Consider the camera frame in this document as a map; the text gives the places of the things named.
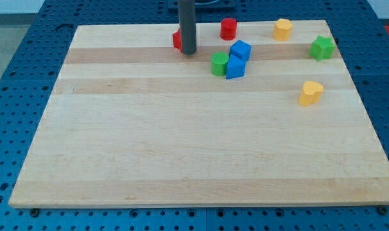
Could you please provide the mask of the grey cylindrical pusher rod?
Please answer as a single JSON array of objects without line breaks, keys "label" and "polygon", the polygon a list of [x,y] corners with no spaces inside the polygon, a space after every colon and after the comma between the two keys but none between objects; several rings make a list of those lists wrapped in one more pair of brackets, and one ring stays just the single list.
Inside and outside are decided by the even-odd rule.
[{"label": "grey cylindrical pusher rod", "polygon": [[178,0],[178,19],[182,52],[193,55],[197,50],[195,0]]}]

